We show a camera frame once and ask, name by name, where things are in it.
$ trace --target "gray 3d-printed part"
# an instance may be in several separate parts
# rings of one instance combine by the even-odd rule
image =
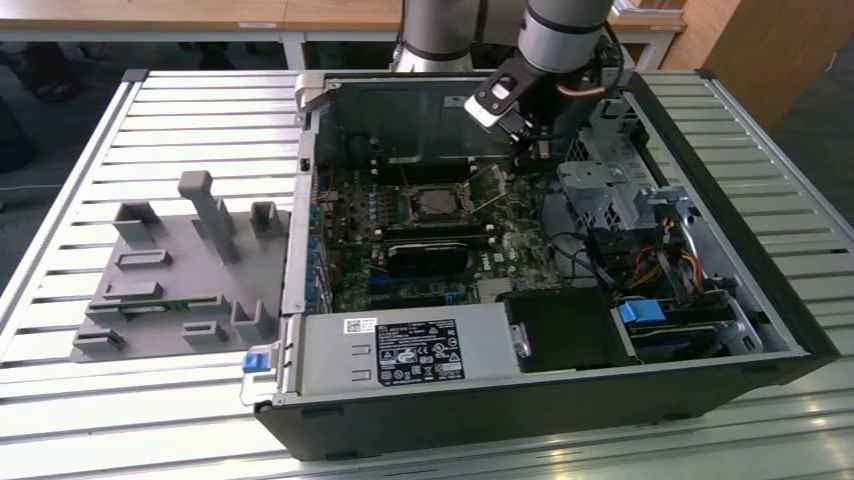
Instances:
[[[192,300],[187,303],[190,312],[195,315],[228,315],[231,314],[231,304],[226,297],[216,295],[210,300]]]
[[[236,303],[231,311],[231,326],[247,342],[260,343],[276,331],[276,322],[260,301],[255,303],[252,313],[250,317],[243,306]]]
[[[204,225],[207,237],[214,242],[223,263],[235,263],[240,257],[231,240],[234,224],[226,204],[211,196],[214,179],[204,170],[184,172],[178,182],[178,192],[196,207],[199,220]]]
[[[135,300],[160,298],[163,286],[158,282],[111,283],[102,296],[107,300]]]
[[[207,322],[186,322],[183,328],[182,337],[191,345],[222,345],[228,340],[228,335],[215,320]]]
[[[270,219],[270,225],[282,225],[280,236],[256,237],[259,216]],[[156,217],[140,214],[138,218]],[[196,234],[195,215],[162,217],[156,223],[139,220],[159,250],[135,249],[124,238],[119,239],[80,328],[83,334],[112,329],[122,348],[75,348],[72,361],[240,351],[275,340],[290,216],[262,205],[254,212],[227,218],[226,227],[234,226],[230,241],[239,252],[239,261],[231,264],[222,262],[212,237]],[[135,262],[128,259],[146,266],[128,268]],[[140,298],[158,290],[154,285],[160,286],[162,296]],[[128,294],[136,294],[136,298],[128,298]],[[242,311],[232,325],[238,305]],[[187,339],[184,324],[195,322],[219,325],[222,335],[214,329],[216,341],[195,338],[204,337],[202,333]]]
[[[272,202],[255,202],[251,208],[252,230],[256,238],[275,238],[284,235],[282,220]]]
[[[122,350],[122,336],[110,328],[90,327],[75,335],[74,346],[88,355],[111,354]]]
[[[123,203],[112,222],[119,235],[134,249],[155,248],[155,240],[148,231],[152,225],[160,223],[160,218],[148,202]]]
[[[135,252],[123,253],[116,259],[116,267],[122,270],[134,268],[156,268],[164,267],[172,263],[170,252],[159,250],[138,250]]]

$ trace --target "warning label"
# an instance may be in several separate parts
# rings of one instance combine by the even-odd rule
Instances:
[[[466,378],[457,320],[377,325],[375,335],[385,387]]]

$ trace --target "slotted metal surface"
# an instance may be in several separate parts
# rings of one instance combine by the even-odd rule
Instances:
[[[206,168],[231,211],[259,199],[291,205],[294,75],[155,72],[122,85],[0,300],[0,479],[844,477],[854,468],[852,236],[725,93],[693,73],[646,78],[840,361],[702,419],[353,462],[294,460],[239,401],[240,353],[66,360],[122,200],[154,199],[160,215],[188,213],[176,176]],[[654,156],[677,182],[666,152]],[[270,385],[255,387],[263,393]]]

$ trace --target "motherboard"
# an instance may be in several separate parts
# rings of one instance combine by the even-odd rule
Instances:
[[[367,167],[330,166],[316,181],[331,311],[490,303],[562,284],[538,176],[474,158]]]

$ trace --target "wooden cabinet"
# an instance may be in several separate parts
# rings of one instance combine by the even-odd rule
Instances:
[[[854,0],[689,0],[662,68],[715,72],[774,127],[854,31]]]

